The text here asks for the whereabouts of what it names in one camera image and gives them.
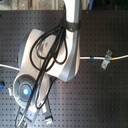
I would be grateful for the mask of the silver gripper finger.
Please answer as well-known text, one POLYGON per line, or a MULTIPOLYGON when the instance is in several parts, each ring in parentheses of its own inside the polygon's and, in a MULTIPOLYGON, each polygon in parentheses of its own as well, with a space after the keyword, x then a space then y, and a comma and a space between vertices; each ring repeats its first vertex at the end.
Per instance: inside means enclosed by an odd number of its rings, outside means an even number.
POLYGON ((46 101, 45 104, 42 107, 42 112, 44 115, 44 120, 46 125, 52 125, 53 124, 53 116, 50 110, 49 102, 46 101))
POLYGON ((32 120, 26 116, 27 110, 17 112, 15 119, 15 128, 27 128, 28 124, 32 124, 32 120))

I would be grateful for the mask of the grey gripper body blue light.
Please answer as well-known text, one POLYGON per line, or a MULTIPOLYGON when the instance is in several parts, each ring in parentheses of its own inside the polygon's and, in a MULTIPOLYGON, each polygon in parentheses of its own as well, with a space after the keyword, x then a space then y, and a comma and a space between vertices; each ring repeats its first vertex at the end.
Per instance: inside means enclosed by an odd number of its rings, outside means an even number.
POLYGON ((13 95, 16 102, 25 108, 32 93, 35 79, 28 74, 18 74, 13 83, 13 95))

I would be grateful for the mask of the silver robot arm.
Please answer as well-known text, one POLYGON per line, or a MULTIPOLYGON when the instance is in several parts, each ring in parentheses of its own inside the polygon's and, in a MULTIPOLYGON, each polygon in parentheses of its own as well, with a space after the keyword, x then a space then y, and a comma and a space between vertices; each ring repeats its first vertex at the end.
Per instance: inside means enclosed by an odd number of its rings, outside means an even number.
POLYGON ((80 63, 81 0, 64 0, 63 17, 47 32, 33 29, 20 46, 19 72, 13 83, 13 96, 19 105, 15 128, 32 126, 43 110, 47 124, 53 122, 48 95, 53 83, 75 77, 80 63))

